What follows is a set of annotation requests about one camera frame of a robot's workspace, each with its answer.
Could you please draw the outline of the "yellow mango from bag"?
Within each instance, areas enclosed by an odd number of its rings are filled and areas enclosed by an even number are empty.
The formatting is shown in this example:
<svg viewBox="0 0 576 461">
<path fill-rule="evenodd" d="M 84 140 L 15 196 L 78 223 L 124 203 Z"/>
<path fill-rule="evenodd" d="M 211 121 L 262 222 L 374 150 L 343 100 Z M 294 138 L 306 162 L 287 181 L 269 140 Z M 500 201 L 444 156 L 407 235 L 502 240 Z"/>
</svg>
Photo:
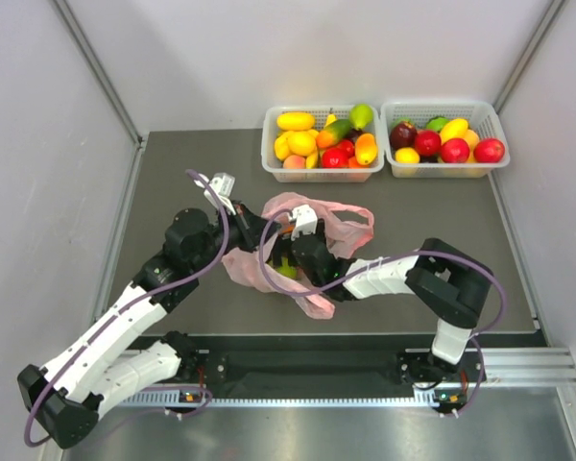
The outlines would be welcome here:
<svg viewBox="0 0 576 461">
<path fill-rule="evenodd" d="M 276 119 L 277 126 L 285 132 L 308 131 L 316 125 L 314 115 L 303 111 L 283 112 Z"/>
</svg>

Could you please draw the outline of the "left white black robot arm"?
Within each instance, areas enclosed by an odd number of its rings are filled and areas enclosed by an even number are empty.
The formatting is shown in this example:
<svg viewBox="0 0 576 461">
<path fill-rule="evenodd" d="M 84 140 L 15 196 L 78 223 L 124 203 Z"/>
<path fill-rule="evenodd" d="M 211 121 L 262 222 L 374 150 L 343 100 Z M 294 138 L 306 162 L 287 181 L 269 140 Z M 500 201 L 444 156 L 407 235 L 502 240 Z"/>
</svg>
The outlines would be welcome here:
<svg viewBox="0 0 576 461">
<path fill-rule="evenodd" d="M 232 250 L 252 254 L 278 228 L 238 201 L 220 206 L 215 223 L 197 208 L 178 212 L 161 250 L 142 265 L 113 306 L 65 351 L 18 374 L 29 412 L 25 443 L 35 446 L 31 429 L 38 423 L 48 439 L 71 449 L 123 400 L 165 379 L 192 378 L 199 359 L 184 333 L 170 331 L 134 358 L 117 359 L 184 301 L 224 255 Z"/>
</svg>

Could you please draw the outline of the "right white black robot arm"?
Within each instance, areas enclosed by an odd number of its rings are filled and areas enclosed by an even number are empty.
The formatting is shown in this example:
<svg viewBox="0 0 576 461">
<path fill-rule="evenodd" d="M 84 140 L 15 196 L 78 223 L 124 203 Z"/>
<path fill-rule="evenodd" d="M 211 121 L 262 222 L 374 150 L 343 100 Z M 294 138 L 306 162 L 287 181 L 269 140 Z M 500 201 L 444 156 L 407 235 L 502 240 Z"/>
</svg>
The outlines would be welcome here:
<svg viewBox="0 0 576 461">
<path fill-rule="evenodd" d="M 406 381 L 440 384 L 463 370 L 463 354 L 494 282 L 487 266 L 439 238 L 426 239 L 404 257 L 339 257 L 327 248 L 322 232 L 283 237 L 266 263 L 274 267 L 283 257 L 304 273 L 325 301 L 413 295 L 437 316 L 430 352 L 404 365 Z"/>
</svg>

